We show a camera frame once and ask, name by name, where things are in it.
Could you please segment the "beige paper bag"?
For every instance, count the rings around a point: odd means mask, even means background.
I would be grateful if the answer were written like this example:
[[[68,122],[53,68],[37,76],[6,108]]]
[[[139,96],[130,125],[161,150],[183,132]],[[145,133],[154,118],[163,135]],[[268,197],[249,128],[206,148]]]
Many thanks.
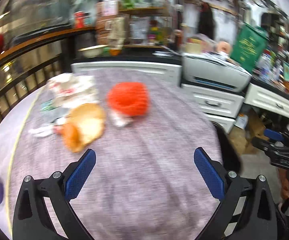
[[[108,45],[121,50],[125,42],[125,18],[116,17],[109,21]]]

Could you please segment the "wooden railing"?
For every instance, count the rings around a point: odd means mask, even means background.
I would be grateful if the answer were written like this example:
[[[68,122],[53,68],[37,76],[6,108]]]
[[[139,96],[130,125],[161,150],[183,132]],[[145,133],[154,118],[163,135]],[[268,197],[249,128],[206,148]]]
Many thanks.
[[[18,104],[43,87],[49,78],[71,72],[76,37],[95,34],[95,27],[44,34],[0,54],[0,123]]]

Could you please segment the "red tin can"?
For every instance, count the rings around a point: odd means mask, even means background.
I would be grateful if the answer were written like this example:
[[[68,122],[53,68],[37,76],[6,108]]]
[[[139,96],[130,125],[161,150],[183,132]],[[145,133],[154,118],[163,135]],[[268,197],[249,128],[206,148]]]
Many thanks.
[[[84,28],[84,12],[78,11],[74,13],[75,17],[75,28]]]

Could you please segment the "cream bowl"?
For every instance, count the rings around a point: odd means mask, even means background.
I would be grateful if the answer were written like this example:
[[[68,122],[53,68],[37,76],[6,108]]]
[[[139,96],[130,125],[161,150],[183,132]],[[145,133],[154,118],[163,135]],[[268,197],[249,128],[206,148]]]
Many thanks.
[[[92,47],[82,48],[78,50],[78,52],[86,58],[92,58],[102,55],[107,48],[107,45],[96,45]]]

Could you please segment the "wooden shelf rack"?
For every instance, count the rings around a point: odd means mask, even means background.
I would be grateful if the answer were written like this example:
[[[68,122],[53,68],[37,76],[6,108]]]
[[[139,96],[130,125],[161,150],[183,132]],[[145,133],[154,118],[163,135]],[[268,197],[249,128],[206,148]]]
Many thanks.
[[[160,48],[174,42],[174,20],[169,7],[119,6],[119,14],[128,20],[125,47]]]

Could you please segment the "glass display case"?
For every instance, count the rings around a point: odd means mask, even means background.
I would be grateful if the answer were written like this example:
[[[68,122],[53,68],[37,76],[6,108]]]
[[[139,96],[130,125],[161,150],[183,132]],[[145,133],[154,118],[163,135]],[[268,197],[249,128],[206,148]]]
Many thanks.
[[[44,29],[68,26],[71,0],[1,0],[0,34],[6,41]]]

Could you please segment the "white tissue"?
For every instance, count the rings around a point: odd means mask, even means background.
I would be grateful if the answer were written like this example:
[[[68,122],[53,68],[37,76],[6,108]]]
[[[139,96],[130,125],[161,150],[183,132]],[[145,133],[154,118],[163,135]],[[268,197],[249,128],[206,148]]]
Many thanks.
[[[130,116],[126,116],[117,111],[110,111],[110,118],[116,127],[125,127],[133,122]]]

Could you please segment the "green tote bag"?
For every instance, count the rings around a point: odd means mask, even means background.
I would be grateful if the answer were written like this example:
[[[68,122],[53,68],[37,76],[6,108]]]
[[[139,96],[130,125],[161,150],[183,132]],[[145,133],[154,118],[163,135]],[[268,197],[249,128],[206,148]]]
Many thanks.
[[[237,35],[230,58],[252,73],[268,42],[268,33],[263,28],[245,23]]]

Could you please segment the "white printer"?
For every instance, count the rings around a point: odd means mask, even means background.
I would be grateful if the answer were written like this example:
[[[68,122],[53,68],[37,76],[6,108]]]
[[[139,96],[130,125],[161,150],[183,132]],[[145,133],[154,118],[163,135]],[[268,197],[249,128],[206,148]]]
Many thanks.
[[[251,74],[219,55],[182,53],[183,78],[191,83],[241,92],[249,84]]]

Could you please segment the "white drawer cabinet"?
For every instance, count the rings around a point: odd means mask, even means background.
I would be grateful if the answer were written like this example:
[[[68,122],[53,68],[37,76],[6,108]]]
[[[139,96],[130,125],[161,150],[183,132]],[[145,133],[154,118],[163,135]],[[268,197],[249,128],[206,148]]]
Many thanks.
[[[254,83],[246,85],[247,92],[244,93],[243,91],[227,90],[208,79],[189,82],[182,76],[183,67],[179,63],[104,60],[78,62],[71,65],[74,73],[114,67],[144,72],[181,87],[194,97],[209,120],[221,125],[226,133],[230,133],[243,104],[255,106],[289,119],[289,99],[286,96]]]

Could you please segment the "white printed snack wrapper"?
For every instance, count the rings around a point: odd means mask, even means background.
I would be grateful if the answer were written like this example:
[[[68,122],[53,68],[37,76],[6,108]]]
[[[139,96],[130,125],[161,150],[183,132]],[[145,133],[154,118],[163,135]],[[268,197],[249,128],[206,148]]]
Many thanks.
[[[86,103],[99,103],[93,75],[63,73],[47,82],[53,95],[53,106],[74,109]]]

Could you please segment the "cardboard box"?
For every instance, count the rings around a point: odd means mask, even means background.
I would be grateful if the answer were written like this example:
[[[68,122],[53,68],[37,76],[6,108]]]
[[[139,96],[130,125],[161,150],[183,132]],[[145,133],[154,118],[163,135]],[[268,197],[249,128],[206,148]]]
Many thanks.
[[[256,154],[258,150],[253,147],[252,139],[259,137],[265,141],[269,140],[264,136],[266,127],[263,122],[253,109],[248,113],[240,113],[236,121],[238,125],[234,124],[228,135],[230,143],[239,155]]]

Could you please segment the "black hanging wig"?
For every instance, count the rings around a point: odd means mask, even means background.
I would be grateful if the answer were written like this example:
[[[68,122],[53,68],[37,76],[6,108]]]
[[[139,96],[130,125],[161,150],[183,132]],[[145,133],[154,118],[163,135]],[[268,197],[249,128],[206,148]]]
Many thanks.
[[[214,29],[215,22],[212,9],[207,2],[202,2],[198,21],[198,34],[206,35],[208,38],[214,40]]]

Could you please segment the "orange foam fruit net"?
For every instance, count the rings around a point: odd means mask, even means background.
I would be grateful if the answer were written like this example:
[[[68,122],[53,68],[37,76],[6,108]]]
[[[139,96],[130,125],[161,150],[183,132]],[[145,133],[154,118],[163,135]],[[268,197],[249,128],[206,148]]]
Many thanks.
[[[111,109],[126,116],[142,116],[149,109],[147,86],[141,82],[120,82],[107,93]]]

